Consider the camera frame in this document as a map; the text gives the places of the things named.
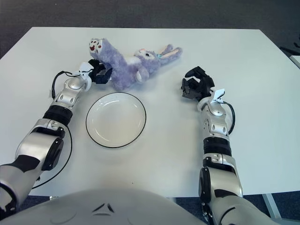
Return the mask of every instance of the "bunny face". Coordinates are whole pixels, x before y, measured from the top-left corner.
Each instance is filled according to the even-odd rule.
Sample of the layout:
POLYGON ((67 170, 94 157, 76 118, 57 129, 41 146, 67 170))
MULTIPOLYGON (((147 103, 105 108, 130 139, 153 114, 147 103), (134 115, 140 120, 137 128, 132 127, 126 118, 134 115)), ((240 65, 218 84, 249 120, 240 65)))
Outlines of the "bunny face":
POLYGON ((102 39, 93 38, 90 41, 90 54, 100 54, 102 50, 102 39))
POLYGON ((142 48, 135 52, 135 56, 138 58, 143 57, 144 60, 155 60, 157 59, 157 55, 154 52, 146 51, 146 49, 142 48))

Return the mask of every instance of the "black ring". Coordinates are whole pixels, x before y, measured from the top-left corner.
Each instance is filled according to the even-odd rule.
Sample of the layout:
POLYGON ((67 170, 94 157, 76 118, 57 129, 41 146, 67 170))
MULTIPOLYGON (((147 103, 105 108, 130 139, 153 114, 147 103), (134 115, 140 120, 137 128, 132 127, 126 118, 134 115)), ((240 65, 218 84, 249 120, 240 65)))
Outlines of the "black ring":
POLYGON ((103 95, 101 98, 99 98, 98 100, 96 100, 96 101, 92 104, 92 106, 90 107, 90 109, 89 109, 89 111, 88 111, 88 113, 86 114, 86 117, 85 117, 85 128, 86 128, 86 131, 88 132, 88 135, 90 136, 90 138, 91 138, 95 143, 97 143, 98 145, 103 146, 103 147, 106 147, 106 148, 109 148, 109 149, 117 149, 117 148, 121 148, 121 147, 124 147, 124 146, 126 146, 126 145, 129 145, 130 143, 132 143, 133 141, 135 141, 135 140, 141 135, 141 133, 143 132, 143 130, 144 130, 144 128, 145 128, 145 125, 146 125, 146 121, 147 121, 147 113, 146 113, 146 110, 145 110, 145 107, 144 107, 143 103, 142 103, 136 96, 134 96, 134 95, 132 95, 132 94, 125 93, 125 92, 113 92, 113 93, 109 93, 109 94, 107 94, 107 95, 103 95), (143 126, 141 132, 139 133, 139 135, 138 135, 135 139, 133 139, 131 142, 129 142, 129 143, 127 143, 127 144, 124 144, 124 145, 122 145, 122 146, 118 146, 118 147, 108 147, 108 146, 99 144, 98 142, 96 142, 96 141, 91 137, 91 135, 89 134, 89 131, 88 131, 88 127, 87 127, 87 118, 88 118, 90 109, 93 107, 93 105, 94 105, 97 101, 99 101, 101 98, 103 98, 103 97, 105 97, 105 96, 107 96, 107 95, 116 94, 116 93, 122 93, 122 94, 128 94, 128 95, 131 95, 131 96, 135 97, 135 98, 142 104, 142 107, 143 107, 143 109, 144 109, 144 111, 145 111, 145 123, 144 123, 144 126, 143 126))

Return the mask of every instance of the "black cable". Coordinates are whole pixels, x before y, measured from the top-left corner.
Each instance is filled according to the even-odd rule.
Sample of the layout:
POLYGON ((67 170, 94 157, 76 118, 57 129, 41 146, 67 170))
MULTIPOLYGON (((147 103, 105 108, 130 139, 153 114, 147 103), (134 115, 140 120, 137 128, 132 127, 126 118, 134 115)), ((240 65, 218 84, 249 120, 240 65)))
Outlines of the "black cable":
POLYGON ((57 79, 60 75, 62 75, 62 74, 65 74, 65 75, 67 75, 67 76, 69 76, 69 77, 77 77, 77 76, 80 76, 80 75, 70 76, 70 75, 68 75, 68 74, 71 74, 71 75, 72 75, 72 73, 67 72, 67 71, 60 71, 60 72, 55 76, 55 78, 53 79, 53 82, 52 82, 51 94, 52 94, 52 98, 53 98, 53 99, 55 99, 55 82, 56 82, 56 79, 57 79))
POLYGON ((223 101, 223 104, 226 104, 229 106, 230 110, 231 110, 231 114, 232 114, 232 125, 231 125, 231 128, 229 129, 228 131, 228 134, 231 134, 231 132, 233 131, 234 129, 234 125, 235 125, 235 112, 234 112, 234 109, 233 109, 233 106, 231 104, 229 104, 228 102, 224 102, 223 101))
POLYGON ((32 189, 38 188, 38 187, 40 187, 40 186, 42 186, 42 185, 48 183, 49 181, 53 180, 58 174, 60 174, 60 172, 61 172, 61 171, 66 167, 66 165, 68 164, 68 161, 69 161, 69 159, 70 159, 70 157, 71 157, 71 154, 72 154, 73 140, 72 140, 71 131, 70 131, 70 129, 69 129, 68 126, 67 126, 67 130, 68 130, 68 132, 69 132, 69 134, 70 134, 71 150, 70 150, 70 154, 69 154, 69 157, 67 158, 66 163, 65 163, 64 166, 57 172, 57 174, 55 174, 53 177, 51 177, 49 180, 45 181, 44 183, 41 183, 41 184, 39 184, 39 185, 33 187, 32 189))

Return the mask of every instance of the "white plate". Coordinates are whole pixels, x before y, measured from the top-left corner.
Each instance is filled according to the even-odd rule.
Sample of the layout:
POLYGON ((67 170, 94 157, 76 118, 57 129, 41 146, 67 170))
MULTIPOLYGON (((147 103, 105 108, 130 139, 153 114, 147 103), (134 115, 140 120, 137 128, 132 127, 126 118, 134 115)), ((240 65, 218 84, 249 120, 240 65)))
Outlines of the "white plate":
POLYGON ((90 137, 108 148, 133 142, 143 131, 146 111, 139 99, 127 93, 112 93, 98 99, 86 117, 90 137))

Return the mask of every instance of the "robotic hand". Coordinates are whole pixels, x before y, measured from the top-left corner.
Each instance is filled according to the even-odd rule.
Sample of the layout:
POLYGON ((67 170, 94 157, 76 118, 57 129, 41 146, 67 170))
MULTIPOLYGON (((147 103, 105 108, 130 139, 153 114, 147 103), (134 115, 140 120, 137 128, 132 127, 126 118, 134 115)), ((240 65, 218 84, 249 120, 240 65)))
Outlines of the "robotic hand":
POLYGON ((182 79, 183 97, 197 99, 203 134, 203 168, 200 171, 199 196, 203 215, 210 225, 271 225, 276 224, 260 212, 252 203, 242 198, 242 186, 234 158, 229 134, 235 123, 232 106, 222 100, 225 90, 214 88, 213 80, 200 67, 190 70, 182 79), (232 125, 228 130, 226 111, 221 104, 232 110, 232 125))
POLYGON ((64 83, 64 89, 55 96, 42 119, 39 119, 19 144, 15 161, 0 166, 0 213, 7 217, 16 212, 31 191, 43 171, 53 169, 60 157, 63 138, 73 115, 73 108, 83 91, 88 91, 92 82, 106 83, 110 73, 97 74, 105 67, 97 60, 81 64, 79 71, 64 83))

